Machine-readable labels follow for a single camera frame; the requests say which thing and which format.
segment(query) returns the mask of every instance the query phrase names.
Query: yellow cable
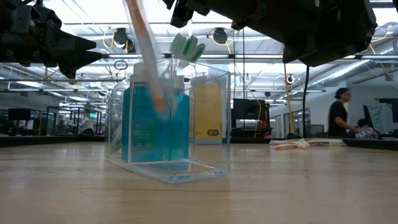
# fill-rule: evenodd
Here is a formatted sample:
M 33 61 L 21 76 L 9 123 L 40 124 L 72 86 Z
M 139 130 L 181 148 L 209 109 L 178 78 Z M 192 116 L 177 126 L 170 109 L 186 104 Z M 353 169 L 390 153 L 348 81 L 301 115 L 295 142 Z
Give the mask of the yellow cable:
M 381 38 L 376 39 L 376 40 L 372 40 L 371 42 L 373 43 L 373 42 L 377 42 L 377 41 L 380 41 L 380 40 L 384 40 L 384 39 L 388 36 L 388 32 L 389 32 L 389 31 L 390 31 L 390 26 L 387 27 L 387 32 L 386 32 L 386 34 L 384 35 L 384 37 L 381 37 Z
M 111 48 L 113 47 L 114 32 L 112 33 L 112 42 L 111 42 L 111 46 L 108 46 L 108 45 L 106 45 L 106 43 L 105 43 L 105 35 L 106 35 L 106 31 L 107 31 L 107 30 L 108 30 L 108 29 L 106 29 L 105 32 L 104 32 L 104 38 L 102 39 L 102 43 L 104 44 L 104 46 L 105 46 L 107 49 L 111 49 Z
M 226 48 L 228 48 L 229 54 L 231 54 L 231 49 L 230 49 L 229 45 L 227 45 Z
M 234 40 L 231 40 L 229 43 L 219 44 L 219 43 L 217 43 L 217 42 L 214 40 L 213 34 L 214 34 L 214 31 L 211 32 L 211 39 L 213 39 L 213 42 L 216 43 L 217 45 L 220 45 L 220 46 L 226 46 L 226 47 L 228 48 L 229 54 L 231 54 L 231 49 L 230 49 L 229 45 L 232 44 L 232 43 L 234 42 Z
M 290 104 L 290 95 L 289 95 L 289 88 L 288 88 L 289 86 L 287 84 L 287 71 L 286 71 L 285 63 L 284 63 L 284 70 L 285 70 L 285 87 L 286 87 L 287 105 L 289 106 L 290 132 L 294 133 L 292 105 Z
M 235 65 L 235 67 L 236 67 L 236 69 L 237 69 L 239 75 L 241 76 L 241 78 L 244 78 L 244 75 L 242 76 L 242 73 L 239 71 L 238 66 Z M 254 94 L 253 94 L 253 92 L 250 90 L 248 84 L 246 84 L 246 82 L 244 82 L 244 84 L 246 85 L 246 88 L 249 90 L 249 92 L 251 93 L 251 95 L 254 97 L 254 99 L 255 99 L 255 100 L 257 101 L 257 103 L 259 104 L 260 110 L 259 110 L 259 116 L 257 117 L 257 120 L 259 121 L 259 120 L 260 120 L 260 115 L 261 115 L 261 103 L 260 103 L 260 101 L 257 99 L 257 97 L 254 96 Z M 254 138 L 256 138 L 257 127 L 258 127 L 258 125 L 259 125 L 259 123 L 256 122 L 256 129 L 254 130 Z
M 370 46 L 373 54 L 376 54 L 376 51 L 374 50 L 373 46 L 371 44 L 369 44 L 369 46 Z M 383 68 L 384 72 L 386 72 L 387 75 L 390 76 L 391 80 L 394 80 L 394 77 L 388 72 L 388 70 L 385 68 L 385 66 L 382 63 L 380 63 L 380 65 Z

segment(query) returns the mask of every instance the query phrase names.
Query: black cable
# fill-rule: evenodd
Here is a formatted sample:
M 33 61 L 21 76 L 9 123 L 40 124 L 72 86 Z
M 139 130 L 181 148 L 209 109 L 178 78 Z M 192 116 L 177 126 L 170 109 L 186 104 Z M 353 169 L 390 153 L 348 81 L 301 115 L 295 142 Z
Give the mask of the black cable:
M 305 130 L 305 97 L 307 95 L 307 88 L 308 88 L 308 80 L 310 77 L 310 67 L 307 66 L 307 71 L 305 72 L 305 85 L 304 85 L 304 95 L 303 95 L 303 137 L 307 137 L 307 133 Z

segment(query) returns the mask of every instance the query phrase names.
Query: black shirt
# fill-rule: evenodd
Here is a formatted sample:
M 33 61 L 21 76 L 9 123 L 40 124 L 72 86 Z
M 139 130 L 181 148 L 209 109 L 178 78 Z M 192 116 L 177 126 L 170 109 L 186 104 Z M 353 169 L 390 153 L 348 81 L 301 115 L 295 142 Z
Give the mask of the black shirt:
M 347 132 L 345 128 L 338 126 L 335 119 L 340 117 L 344 122 L 347 122 L 347 111 L 340 101 L 334 102 L 329 109 L 329 137 L 346 138 Z

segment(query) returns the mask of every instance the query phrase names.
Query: clear acrylic container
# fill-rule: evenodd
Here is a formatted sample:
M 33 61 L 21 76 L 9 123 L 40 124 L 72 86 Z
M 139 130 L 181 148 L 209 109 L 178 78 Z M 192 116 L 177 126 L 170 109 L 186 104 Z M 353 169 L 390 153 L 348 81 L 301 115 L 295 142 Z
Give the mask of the clear acrylic container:
M 164 110 L 153 110 L 142 74 L 109 94 L 107 160 L 171 184 L 229 174 L 230 74 L 173 58 L 158 66 Z

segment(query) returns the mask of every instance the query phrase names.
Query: desk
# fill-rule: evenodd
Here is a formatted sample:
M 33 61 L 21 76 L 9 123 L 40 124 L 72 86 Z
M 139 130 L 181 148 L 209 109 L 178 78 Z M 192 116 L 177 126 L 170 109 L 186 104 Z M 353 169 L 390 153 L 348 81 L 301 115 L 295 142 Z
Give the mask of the desk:
M 1 223 L 396 223 L 398 152 L 236 144 L 231 175 L 170 185 L 103 143 L 0 149 Z

